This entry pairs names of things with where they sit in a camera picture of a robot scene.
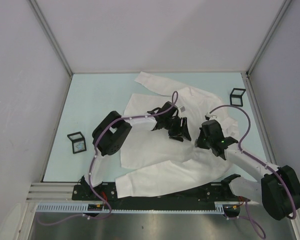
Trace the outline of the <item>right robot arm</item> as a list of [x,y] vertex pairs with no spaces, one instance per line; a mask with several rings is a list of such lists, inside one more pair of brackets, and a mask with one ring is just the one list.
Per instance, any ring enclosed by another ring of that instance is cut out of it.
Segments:
[[214,119],[203,122],[199,130],[196,147],[210,150],[214,156],[240,167],[254,178],[250,181],[236,176],[223,185],[220,194],[225,200],[241,196],[261,203],[275,220],[296,214],[300,208],[300,182],[292,167],[258,160],[241,149],[236,139],[225,137],[221,125]]

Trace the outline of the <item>white button-up shirt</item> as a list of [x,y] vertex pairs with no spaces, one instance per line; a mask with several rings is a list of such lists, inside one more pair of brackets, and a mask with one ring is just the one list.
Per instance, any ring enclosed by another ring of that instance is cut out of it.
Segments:
[[[228,115],[218,95],[146,72],[141,72],[136,82],[152,91],[153,95],[134,93],[125,108],[126,116],[140,115],[160,107],[177,91],[176,104],[180,115],[187,117],[193,140],[198,138],[208,112],[217,116],[226,137],[240,137],[238,122]],[[141,192],[143,188],[155,193],[176,192],[213,182],[231,168],[230,162],[214,156],[210,150],[195,147],[193,140],[169,139],[164,129],[133,130],[120,149],[121,166],[130,172],[116,178],[116,186],[128,193]]]

